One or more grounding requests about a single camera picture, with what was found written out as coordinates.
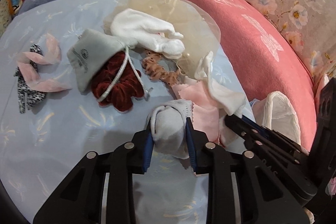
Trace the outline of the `grey sock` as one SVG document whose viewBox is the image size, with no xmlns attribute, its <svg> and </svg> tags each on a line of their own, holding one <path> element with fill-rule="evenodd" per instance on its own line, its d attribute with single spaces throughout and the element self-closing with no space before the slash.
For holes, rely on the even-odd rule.
<svg viewBox="0 0 336 224">
<path fill-rule="evenodd" d="M 193 103 L 185 99 L 168 101 L 147 116 L 155 150 L 178 159 L 188 159 L 185 129 L 193 117 Z"/>
</svg>

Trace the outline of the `pink cloth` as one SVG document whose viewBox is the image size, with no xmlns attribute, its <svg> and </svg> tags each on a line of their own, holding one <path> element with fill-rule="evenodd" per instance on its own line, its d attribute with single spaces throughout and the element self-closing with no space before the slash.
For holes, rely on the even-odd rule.
<svg viewBox="0 0 336 224">
<path fill-rule="evenodd" d="M 197 81 L 191 85 L 176 84 L 173 86 L 173 91 L 177 98 L 193 103 L 194 129 L 206 133 L 209 141 L 228 147 L 237 140 L 235 133 L 224 124 L 226 111 L 211 98 L 204 82 Z"/>
</svg>

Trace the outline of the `white rolled sock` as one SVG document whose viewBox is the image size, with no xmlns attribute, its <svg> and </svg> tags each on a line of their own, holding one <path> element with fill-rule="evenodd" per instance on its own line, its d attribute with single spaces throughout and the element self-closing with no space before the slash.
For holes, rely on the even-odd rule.
<svg viewBox="0 0 336 224">
<path fill-rule="evenodd" d="M 183 34 L 171 23 L 144 12 L 123 10 L 114 17 L 109 29 L 112 35 L 135 39 L 138 45 L 168 59 L 179 59 L 185 51 Z"/>
</svg>

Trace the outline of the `pink blanket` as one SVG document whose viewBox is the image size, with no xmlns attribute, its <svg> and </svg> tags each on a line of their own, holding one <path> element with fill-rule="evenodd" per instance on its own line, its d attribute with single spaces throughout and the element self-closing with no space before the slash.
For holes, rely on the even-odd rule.
<svg viewBox="0 0 336 224">
<path fill-rule="evenodd" d="M 221 31 L 220 44 L 248 99 L 281 91 L 296 111 L 301 145 L 310 149 L 317 129 L 313 83 L 294 50 L 260 12 L 244 0 L 188 0 Z"/>
</svg>

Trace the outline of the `dark red velvet scrunchie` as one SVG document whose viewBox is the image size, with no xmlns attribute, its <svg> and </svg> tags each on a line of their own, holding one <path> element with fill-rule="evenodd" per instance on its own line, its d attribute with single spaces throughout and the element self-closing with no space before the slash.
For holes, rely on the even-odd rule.
<svg viewBox="0 0 336 224">
<path fill-rule="evenodd" d="M 123 51 L 116 53 L 93 76 L 91 91 L 96 98 L 100 98 L 112 83 L 123 63 L 124 57 L 125 53 Z M 113 105 L 121 112 L 131 109 L 133 107 L 132 98 L 141 98 L 145 95 L 143 87 L 136 77 L 136 75 L 140 74 L 140 71 L 134 71 L 130 63 L 127 63 L 121 77 L 99 105 Z"/>
</svg>

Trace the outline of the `pink white pillow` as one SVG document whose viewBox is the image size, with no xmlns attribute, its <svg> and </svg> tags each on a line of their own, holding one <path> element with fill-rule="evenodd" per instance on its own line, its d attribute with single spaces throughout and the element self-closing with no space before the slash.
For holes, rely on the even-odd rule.
<svg viewBox="0 0 336 224">
<path fill-rule="evenodd" d="M 318 87 L 317 87 L 317 91 L 315 94 L 315 110 L 318 113 L 319 112 L 319 104 L 320 104 L 320 98 L 321 98 L 321 92 L 322 89 L 329 83 L 329 78 L 327 76 L 327 74 L 324 74 L 323 77 L 321 78 Z"/>
</svg>

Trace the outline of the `light blue sheet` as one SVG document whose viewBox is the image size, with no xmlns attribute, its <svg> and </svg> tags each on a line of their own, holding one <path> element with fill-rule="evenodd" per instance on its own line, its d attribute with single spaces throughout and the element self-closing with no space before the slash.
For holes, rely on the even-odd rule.
<svg viewBox="0 0 336 224">
<path fill-rule="evenodd" d="M 113 151 L 142 130 L 156 106 L 173 100 L 160 81 L 143 75 L 150 98 L 133 100 L 130 112 L 100 107 L 91 91 L 81 94 L 67 52 L 87 28 L 104 33 L 103 20 L 124 0 L 56 0 L 21 13 L 1 37 L 1 181 L 23 216 L 33 218 L 46 199 L 89 151 Z M 126 1 L 126 8 L 157 18 L 158 0 Z M 40 45 L 46 34 L 60 43 L 62 60 L 39 67 L 41 78 L 55 78 L 71 90 L 52 93 L 19 113 L 16 55 Z M 188 161 L 153 152 L 148 173 L 134 176 L 137 223 L 205 223 L 208 177 L 195 176 Z"/>
</svg>

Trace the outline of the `white lined trash bin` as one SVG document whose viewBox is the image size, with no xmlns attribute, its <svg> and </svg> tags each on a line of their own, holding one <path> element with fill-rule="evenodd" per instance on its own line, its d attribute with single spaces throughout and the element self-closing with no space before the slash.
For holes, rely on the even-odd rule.
<svg viewBox="0 0 336 224">
<path fill-rule="evenodd" d="M 271 92 L 263 100 L 250 102 L 255 121 L 301 144 L 298 117 L 289 98 L 280 91 Z"/>
</svg>

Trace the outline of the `white sock with red trim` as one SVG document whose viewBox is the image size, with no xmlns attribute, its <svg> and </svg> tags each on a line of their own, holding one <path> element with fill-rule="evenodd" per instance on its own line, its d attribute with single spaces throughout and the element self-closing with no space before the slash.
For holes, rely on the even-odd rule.
<svg viewBox="0 0 336 224">
<path fill-rule="evenodd" d="M 199 60 L 194 77 L 196 80 L 204 82 L 211 99 L 217 103 L 219 110 L 218 140 L 223 147 L 228 147 L 238 136 L 225 125 L 224 118 L 233 114 L 241 118 L 244 114 L 247 98 L 242 92 L 233 91 L 217 82 L 213 77 L 213 60 L 214 53 L 209 51 Z"/>
</svg>

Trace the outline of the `grey drawstring pouch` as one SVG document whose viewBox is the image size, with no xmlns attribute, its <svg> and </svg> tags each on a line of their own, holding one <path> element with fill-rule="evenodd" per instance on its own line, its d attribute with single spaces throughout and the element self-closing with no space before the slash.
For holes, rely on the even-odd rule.
<svg viewBox="0 0 336 224">
<path fill-rule="evenodd" d="M 86 29 L 67 52 L 68 60 L 75 71 L 79 92 L 82 93 L 87 89 L 93 76 L 112 56 L 118 52 L 123 52 L 125 56 L 116 76 L 104 93 L 97 98 L 97 101 L 102 102 L 109 95 L 116 83 L 119 82 L 127 65 L 130 65 L 142 86 L 144 98 L 148 100 L 150 90 L 147 89 L 141 76 L 137 73 L 129 54 L 129 51 L 134 49 L 137 44 L 138 41 L 133 38 L 109 36 L 96 30 Z"/>
</svg>

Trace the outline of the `pink leopard bow hair clip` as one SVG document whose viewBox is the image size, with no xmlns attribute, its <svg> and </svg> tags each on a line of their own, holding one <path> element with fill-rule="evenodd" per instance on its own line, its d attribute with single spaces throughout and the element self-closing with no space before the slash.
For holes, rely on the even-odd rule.
<svg viewBox="0 0 336 224">
<path fill-rule="evenodd" d="M 14 76 L 18 78 L 18 105 L 21 114 L 44 101 L 47 94 L 71 89 L 68 84 L 58 81 L 62 76 L 50 79 L 40 77 L 39 65 L 56 65 L 62 60 L 58 40 L 51 34 L 46 34 L 45 40 L 47 50 L 45 53 L 39 45 L 32 44 L 29 51 L 21 52 L 16 57 L 17 68 Z"/>
</svg>

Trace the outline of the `beige tulle fabric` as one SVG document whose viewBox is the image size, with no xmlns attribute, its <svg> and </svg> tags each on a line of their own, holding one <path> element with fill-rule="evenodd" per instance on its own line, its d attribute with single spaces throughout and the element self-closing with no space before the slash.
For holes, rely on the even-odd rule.
<svg viewBox="0 0 336 224">
<path fill-rule="evenodd" d="M 110 35 L 110 25 L 117 14 L 134 9 L 164 20 L 183 34 L 185 46 L 177 65 L 190 78 L 194 77 L 199 60 L 210 51 L 216 53 L 221 41 L 221 31 L 208 13 L 187 0 L 119 0 L 112 13 L 103 19 L 104 31 Z"/>
</svg>

